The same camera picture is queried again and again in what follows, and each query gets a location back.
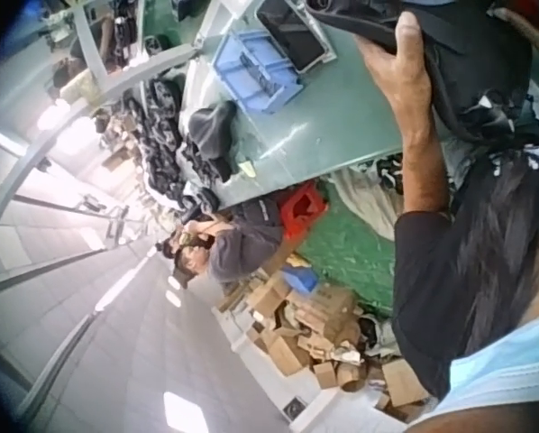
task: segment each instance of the blue plastic crate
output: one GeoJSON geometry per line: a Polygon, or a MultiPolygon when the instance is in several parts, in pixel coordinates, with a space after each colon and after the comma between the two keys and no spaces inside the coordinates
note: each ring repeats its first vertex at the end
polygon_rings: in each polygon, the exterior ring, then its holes
{"type": "Polygon", "coordinates": [[[312,268],[286,264],[281,268],[283,279],[298,293],[307,295],[314,291],[319,277],[312,268]]]}
{"type": "Polygon", "coordinates": [[[276,113],[304,88],[291,60],[276,49],[270,34],[263,30],[225,35],[213,66],[246,112],[276,113]]]}

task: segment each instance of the man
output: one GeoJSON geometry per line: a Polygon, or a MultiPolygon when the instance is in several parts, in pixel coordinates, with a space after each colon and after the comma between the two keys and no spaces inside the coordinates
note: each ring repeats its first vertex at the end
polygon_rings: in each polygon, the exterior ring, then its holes
{"type": "MultiPolygon", "coordinates": [[[[113,60],[115,50],[114,19],[109,14],[89,26],[99,55],[108,71],[115,69],[113,60]]],[[[53,73],[53,86],[61,90],[74,77],[87,68],[85,56],[79,38],[76,38],[69,50],[70,57],[61,60],[53,73]]]]}
{"type": "Polygon", "coordinates": [[[255,198],[233,207],[232,214],[231,222],[217,216],[212,221],[190,221],[184,232],[193,242],[172,236],[163,244],[164,255],[173,255],[176,267],[184,272],[207,273],[219,282],[255,272],[281,244],[278,205],[268,196],[255,198]]]}
{"type": "Polygon", "coordinates": [[[468,155],[452,221],[413,14],[402,13],[396,39],[396,55],[357,43],[402,135],[393,329],[441,400],[407,431],[539,432],[539,134],[468,155]]]}

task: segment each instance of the green floor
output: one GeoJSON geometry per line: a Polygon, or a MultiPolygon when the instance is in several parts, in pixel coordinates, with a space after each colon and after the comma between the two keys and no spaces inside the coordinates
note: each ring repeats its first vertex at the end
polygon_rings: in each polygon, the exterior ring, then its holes
{"type": "Polygon", "coordinates": [[[377,235],[327,185],[330,207],[298,249],[318,274],[355,290],[372,307],[391,312],[394,245],[377,235]]]}

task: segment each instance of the pile of boxes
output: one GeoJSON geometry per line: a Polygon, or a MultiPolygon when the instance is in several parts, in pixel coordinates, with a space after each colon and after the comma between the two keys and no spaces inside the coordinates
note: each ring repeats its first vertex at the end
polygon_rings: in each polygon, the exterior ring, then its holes
{"type": "Polygon", "coordinates": [[[363,311],[353,292],[320,283],[306,296],[281,277],[279,268],[298,243],[285,242],[259,276],[240,281],[218,309],[232,310],[245,299],[255,319],[248,338],[284,376],[309,368],[322,389],[356,392],[368,386],[381,391],[376,409],[406,423],[419,417],[428,392],[399,351],[368,353],[359,324],[363,311]]]}
{"type": "Polygon", "coordinates": [[[351,290],[320,284],[305,296],[292,290],[279,272],[267,281],[252,279],[250,289],[246,302],[256,322],[248,337],[284,376],[309,367],[322,389],[357,391],[365,384],[365,364],[334,359],[336,348],[355,352],[361,339],[351,290]]]}

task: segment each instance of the red basket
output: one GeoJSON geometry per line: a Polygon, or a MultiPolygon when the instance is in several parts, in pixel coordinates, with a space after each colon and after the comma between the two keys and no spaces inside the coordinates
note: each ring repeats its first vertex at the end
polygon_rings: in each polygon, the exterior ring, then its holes
{"type": "Polygon", "coordinates": [[[322,195],[317,190],[314,180],[303,183],[280,200],[279,214],[284,225],[284,238],[295,239],[327,210],[322,195]]]}

